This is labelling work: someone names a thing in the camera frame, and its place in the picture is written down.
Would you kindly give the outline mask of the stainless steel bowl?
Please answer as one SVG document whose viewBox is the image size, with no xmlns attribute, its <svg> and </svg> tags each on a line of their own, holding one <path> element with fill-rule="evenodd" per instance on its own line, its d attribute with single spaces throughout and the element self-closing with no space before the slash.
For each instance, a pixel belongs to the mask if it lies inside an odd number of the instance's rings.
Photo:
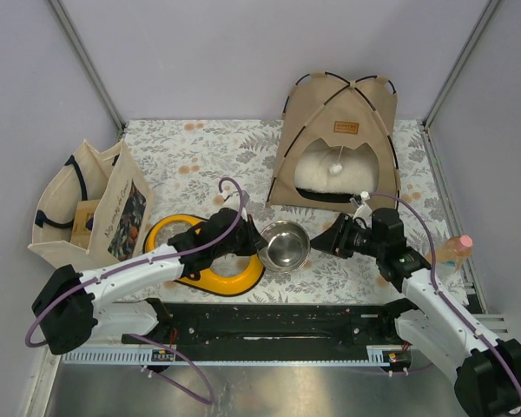
<svg viewBox="0 0 521 417">
<path fill-rule="evenodd" d="M 273 222 L 260 232 L 260 236 L 267 245 L 260 251 L 259 258 L 268 270 L 290 273 L 306 264 L 311 251 L 310 239 L 299 223 Z"/>
</svg>

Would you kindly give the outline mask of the yellow double bowl holder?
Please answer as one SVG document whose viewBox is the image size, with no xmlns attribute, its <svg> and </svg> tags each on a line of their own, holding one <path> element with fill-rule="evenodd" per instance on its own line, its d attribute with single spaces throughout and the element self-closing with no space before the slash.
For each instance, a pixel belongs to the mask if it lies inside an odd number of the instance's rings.
<svg viewBox="0 0 521 417">
<path fill-rule="evenodd" d="M 172 235 L 203 221 L 204 218 L 184 214 L 161 219 L 149 230 L 142 252 L 157 248 Z M 226 255 L 215 260 L 210 268 L 202 270 L 195 278 L 185 277 L 175 282 L 211 295 L 233 297 L 253 289 L 264 274 L 265 267 L 257 255 Z"/>
</svg>

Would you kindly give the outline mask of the white fluffy cushion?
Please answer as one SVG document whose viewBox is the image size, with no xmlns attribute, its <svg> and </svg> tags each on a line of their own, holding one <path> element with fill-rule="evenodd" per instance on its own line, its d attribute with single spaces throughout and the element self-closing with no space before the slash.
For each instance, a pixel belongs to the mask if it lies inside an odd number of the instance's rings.
<svg viewBox="0 0 521 417">
<path fill-rule="evenodd" d="M 300 156 L 294 185 L 316 193 L 360 194 L 375 191 L 379 180 L 377 156 L 368 144 L 356 149 L 312 142 Z"/>
</svg>

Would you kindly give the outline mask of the black tent pole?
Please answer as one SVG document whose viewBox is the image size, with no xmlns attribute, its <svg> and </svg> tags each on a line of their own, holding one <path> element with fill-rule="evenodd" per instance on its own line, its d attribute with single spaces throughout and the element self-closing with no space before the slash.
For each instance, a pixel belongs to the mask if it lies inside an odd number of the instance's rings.
<svg viewBox="0 0 521 417">
<path fill-rule="evenodd" d="M 290 103 L 293 94 L 301 86 L 301 84 L 305 84 L 305 83 L 313 80 L 314 78 L 326 78 L 329 76 L 335 78 L 337 83 L 339 83 L 342 86 L 346 86 L 346 87 L 355 87 L 359 83 L 364 83 L 366 80 L 374 80 L 376 83 L 379 83 L 386 87 L 390 87 L 391 88 L 390 94 L 392 96 L 397 95 L 397 89 L 396 89 L 394 83 L 392 82 L 392 80 L 389 79 L 388 77 L 381 76 L 378 74 L 370 75 L 370 76 L 363 76 L 361 78 L 357 78 L 357 79 L 353 79 L 353 80 L 347 80 L 343 76 L 339 76 L 335 73 L 328 72 L 328 71 L 307 73 L 304 76 L 300 77 L 294 83 L 293 87 L 289 90 L 287 99 L 285 101 L 285 104 L 284 104 L 284 107 L 283 107 L 283 110 L 281 113 L 281 119 L 284 120 L 286 118 L 288 104 Z"/>
<path fill-rule="evenodd" d="M 401 190 L 392 143 L 397 90 L 383 76 L 303 76 L 290 91 L 267 205 L 350 212 L 354 195 L 371 209 L 395 208 Z"/>
</svg>

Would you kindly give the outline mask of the beige pet tent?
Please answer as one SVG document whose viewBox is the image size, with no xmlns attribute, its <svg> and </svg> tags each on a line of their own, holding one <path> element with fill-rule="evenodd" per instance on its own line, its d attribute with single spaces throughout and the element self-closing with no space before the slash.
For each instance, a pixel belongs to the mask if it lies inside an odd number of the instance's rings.
<svg viewBox="0 0 521 417">
<path fill-rule="evenodd" d="M 354 211 L 353 194 L 326 194 L 297 189 L 294 174 L 298 160 L 314 141 L 329 147 L 356 149 L 368 144 L 377 156 L 379 180 L 371 209 L 397 208 L 401 185 L 399 163 L 392 143 L 397 96 L 391 88 L 366 80 L 355 87 L 337 83 L 333 77 L 314 78 L 293 94 L 283 120 L 267 205 Z"/>
</svg>

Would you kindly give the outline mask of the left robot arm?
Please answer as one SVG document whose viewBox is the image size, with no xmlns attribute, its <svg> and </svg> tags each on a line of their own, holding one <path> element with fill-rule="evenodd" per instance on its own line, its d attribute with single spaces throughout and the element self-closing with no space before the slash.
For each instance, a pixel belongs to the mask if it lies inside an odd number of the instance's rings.
<svg viewBox="0 0 521 417">
<path fill-rule="evenodd" d="M 123 303 L 123 297 L 197 276 L 224 255 L 257 255 L 266 247 L 251 215 L 223 208 L 136 258 L 82 272 L 72 265 L 60 267 L 31 306 L 36 319 L 25 344 L 67 354 L 91 342 L 119 341 L 125 334 L 161 343 L 170 336 L 169 319 L 146 301 Z"/>
</svg>

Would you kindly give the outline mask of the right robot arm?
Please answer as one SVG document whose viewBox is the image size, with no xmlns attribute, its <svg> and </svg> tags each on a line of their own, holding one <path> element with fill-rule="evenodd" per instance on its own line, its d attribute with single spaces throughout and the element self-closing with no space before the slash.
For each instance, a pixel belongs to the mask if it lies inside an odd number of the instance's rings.
<svg viewBox="0 0 521 417">
<path fill-rule="evenodd" d="M 503 341 L 438 281 L 435 268 L 406 242 L 394 208 L 378 208 L 366 227 L 347 214 L 313 238 L 313 249 L 346 259 L 371 256 L 380 275 L 404 297 L 386 304 L 379 337 L 406 341 L 453 385 L 469 416 L 521 416 L 521 344 Z"/>
</svg>

